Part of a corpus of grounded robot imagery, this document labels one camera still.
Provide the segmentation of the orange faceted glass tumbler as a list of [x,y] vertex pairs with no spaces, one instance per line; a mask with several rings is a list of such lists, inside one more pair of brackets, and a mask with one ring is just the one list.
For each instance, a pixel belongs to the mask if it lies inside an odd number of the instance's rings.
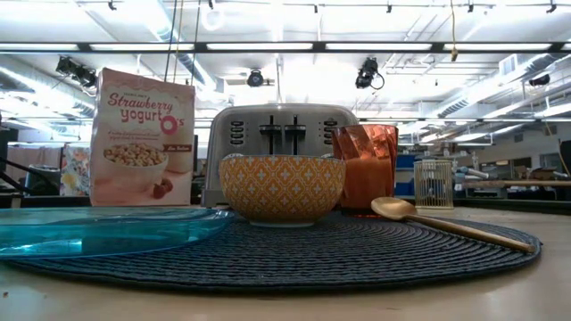
[[351,125],[333,132],[334,156],[345,163],[340,207],[370,209],[378,197],[393,197],[398,128],[384,124]]

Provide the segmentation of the black ceiling light rail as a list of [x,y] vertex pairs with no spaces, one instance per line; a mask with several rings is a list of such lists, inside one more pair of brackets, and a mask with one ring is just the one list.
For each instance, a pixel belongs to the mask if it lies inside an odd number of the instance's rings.
[[457,49],[462,54],[571,54],[566,42],[0,42],[3,54],[446,54]]

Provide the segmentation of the black twin ceiling spotlight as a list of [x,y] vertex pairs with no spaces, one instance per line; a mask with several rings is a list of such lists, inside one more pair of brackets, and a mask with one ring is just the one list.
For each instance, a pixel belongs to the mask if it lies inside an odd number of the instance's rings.
[[78,82],[82,87],[93,87],[97,81],[95,70],[74,62],[70,57],[60,56],[55,71]]

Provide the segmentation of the round dark blue woven placemat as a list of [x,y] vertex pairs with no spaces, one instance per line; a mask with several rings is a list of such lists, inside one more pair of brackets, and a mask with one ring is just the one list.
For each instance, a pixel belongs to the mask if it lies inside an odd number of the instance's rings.
[[178,292],[355,292],[495,276],[540,258],[526,232],[481,229],[534,251],[419,224],[332,214],[306,228],[265,228],[242,219],[206,240],[164,251],[81,259],[14,260],[11,267],[65,280]]

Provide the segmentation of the wooden workbench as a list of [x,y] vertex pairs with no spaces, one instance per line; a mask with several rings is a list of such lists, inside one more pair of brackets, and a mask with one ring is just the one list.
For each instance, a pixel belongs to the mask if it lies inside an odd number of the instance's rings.
[[507,188],[510,186],[571,187],[571,181],[560,180],[493,180],[464,182],[465,188]]

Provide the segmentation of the white hanging loop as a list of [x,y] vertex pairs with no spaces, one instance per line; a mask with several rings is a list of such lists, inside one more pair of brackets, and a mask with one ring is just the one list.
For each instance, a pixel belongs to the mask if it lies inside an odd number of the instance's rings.
[[221,29],[226,22],[225,12],[215,3],[208,3],[202,8],[201,23],[208,31]]

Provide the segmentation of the floral patterned cloth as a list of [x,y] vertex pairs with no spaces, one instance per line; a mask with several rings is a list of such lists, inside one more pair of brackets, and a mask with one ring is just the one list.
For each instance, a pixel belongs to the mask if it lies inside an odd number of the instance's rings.
[[66,144],[62,149],[61,196],[88,196],[90,149],[82,144]]

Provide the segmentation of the stainless steel four-slot toaster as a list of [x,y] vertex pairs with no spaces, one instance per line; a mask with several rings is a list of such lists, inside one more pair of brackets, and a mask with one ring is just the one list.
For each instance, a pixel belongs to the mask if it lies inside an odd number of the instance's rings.
[[225,204],[219,162],[229,154],[322,156],[333,151],[336,128],[357,125],[347,108],[327,104],[272,103],[228,107],[211,123],[201,205]]

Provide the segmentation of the orange patterned ceramic bowl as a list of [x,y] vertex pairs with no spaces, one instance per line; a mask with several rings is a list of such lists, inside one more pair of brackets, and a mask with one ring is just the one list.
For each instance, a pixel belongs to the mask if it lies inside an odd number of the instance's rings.
[[245,155],[219,163],[229,206],[258,226],[312,226],[338,203],[346,166],[335,158]]

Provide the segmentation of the pink strawberry yogurt cereal box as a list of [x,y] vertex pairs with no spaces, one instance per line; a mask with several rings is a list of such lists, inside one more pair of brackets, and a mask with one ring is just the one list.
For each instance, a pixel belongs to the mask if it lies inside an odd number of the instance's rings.
[[102,69],[90,142],[92,204],[189,204],[194,103],[193,86]]

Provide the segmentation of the dark grey bin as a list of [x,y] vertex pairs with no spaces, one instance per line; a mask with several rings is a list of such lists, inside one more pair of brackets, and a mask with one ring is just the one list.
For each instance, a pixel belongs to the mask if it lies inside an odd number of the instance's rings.
[[59,168],[44,165],[29,165],[29,173],[26,175],[25,186],[34,196],[57,196],[60,194],[61,170]]

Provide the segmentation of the teal transparent plastic plate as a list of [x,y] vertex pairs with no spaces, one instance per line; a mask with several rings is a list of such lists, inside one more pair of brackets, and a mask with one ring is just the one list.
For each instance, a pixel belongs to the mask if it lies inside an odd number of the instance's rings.
[[0,210],[0,260],[61,259],[160,251],[224,230],[230,210],[63,207]]

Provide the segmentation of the gold spoon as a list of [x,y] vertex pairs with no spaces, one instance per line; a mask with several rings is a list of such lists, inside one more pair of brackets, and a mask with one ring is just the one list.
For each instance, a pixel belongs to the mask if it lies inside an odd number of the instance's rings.
[[523,243],[508,237],[487,233],[468,226],[461,226],[444,220],[418,215],[414,205],[393,197],[378,197],[370,203],[371,209],[379,216],[393,221],[412,221],[455,235],[476,239],[478,241],[500,245],[516,251],[534,253],[532,244]]

